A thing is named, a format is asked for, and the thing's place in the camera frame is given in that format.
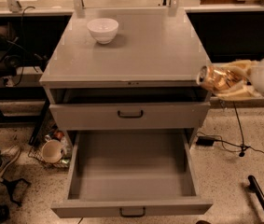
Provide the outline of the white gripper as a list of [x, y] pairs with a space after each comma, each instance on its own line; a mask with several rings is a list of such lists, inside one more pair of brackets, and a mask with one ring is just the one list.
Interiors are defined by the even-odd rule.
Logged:
[[226, 90], [214, 91], [214, 95], [224, 101], [245, 101], [264, 96], [264, 59], [261, 61], [238, 60], [225, 63], [222, 68], [240, 76], [250, 77], [252, 85], [240, 82]]

